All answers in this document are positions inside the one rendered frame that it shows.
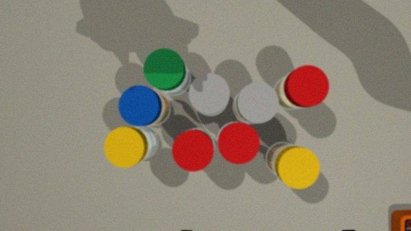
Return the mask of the red-capped bottle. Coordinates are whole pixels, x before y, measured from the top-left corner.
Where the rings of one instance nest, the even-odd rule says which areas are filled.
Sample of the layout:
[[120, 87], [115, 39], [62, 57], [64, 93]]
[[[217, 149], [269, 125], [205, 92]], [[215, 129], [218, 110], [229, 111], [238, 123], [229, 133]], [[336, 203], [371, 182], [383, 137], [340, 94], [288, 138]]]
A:
[[274, 90], [281, 108], [296, 110], [321, 103], [328, 94], [329, 82], [321, 69], [304, 65], [278, 80]]

